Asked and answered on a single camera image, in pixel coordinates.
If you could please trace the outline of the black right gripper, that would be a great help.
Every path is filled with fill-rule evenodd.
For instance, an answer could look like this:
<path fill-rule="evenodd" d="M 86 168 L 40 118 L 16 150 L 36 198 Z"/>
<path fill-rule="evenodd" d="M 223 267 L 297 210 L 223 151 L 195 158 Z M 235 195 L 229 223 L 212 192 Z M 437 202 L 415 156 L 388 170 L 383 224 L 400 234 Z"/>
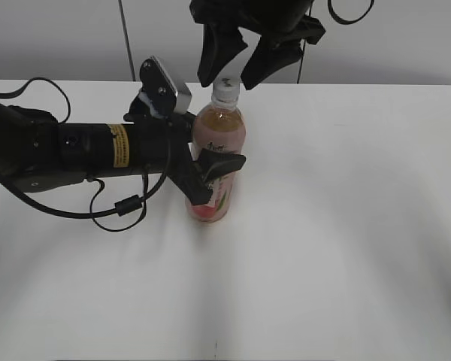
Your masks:
<path fill-rule="evenodd" d="M 325 34 L 321 22 L 307 15 L 311 1 L 192 1 L 189 10 L 204 25 L 198 79 L 210 86 L 247 43 L 241 29 L 261 38 L 245 65 L 241 80 L 252 90 L 301 59 L 301 42 L 317 44 Z"/>

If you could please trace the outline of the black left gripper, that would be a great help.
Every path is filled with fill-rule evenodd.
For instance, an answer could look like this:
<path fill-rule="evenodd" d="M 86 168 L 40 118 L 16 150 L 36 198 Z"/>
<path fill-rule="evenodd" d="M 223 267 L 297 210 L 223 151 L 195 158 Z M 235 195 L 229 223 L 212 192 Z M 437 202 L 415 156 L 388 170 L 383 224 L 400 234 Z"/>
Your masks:
<path fill-rule="evenodd" d="M 164 119 L 148 113 L 127 113 L 124 120 L 130 146 L 129 166 L 150 174 L 164 174 L 192 205 L 207 204 L 212 196 L 207 184 L 240 171 L 247 159 L 242 154 L 204 148 L 194 163 L 189 143 L 195 115 L 190 112 Z"/>

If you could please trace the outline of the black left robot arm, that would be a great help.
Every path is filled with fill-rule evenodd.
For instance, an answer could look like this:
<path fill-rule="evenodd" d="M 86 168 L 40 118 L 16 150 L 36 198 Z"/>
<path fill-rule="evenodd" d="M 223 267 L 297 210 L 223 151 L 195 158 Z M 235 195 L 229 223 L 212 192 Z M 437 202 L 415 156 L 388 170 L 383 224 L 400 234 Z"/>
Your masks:
<path fill-rule="evenodd" d="M 60 123 L 46 111 L 0 103 L 0 175 L 23 193 L 39 193 L 94 177 L 163 173 L 193 205 L 204 205 L 209 183 L 246 162 L 207 149 L 192 156 L 191 113 L 158 119 L 135 101 L 124 120 Z"/>

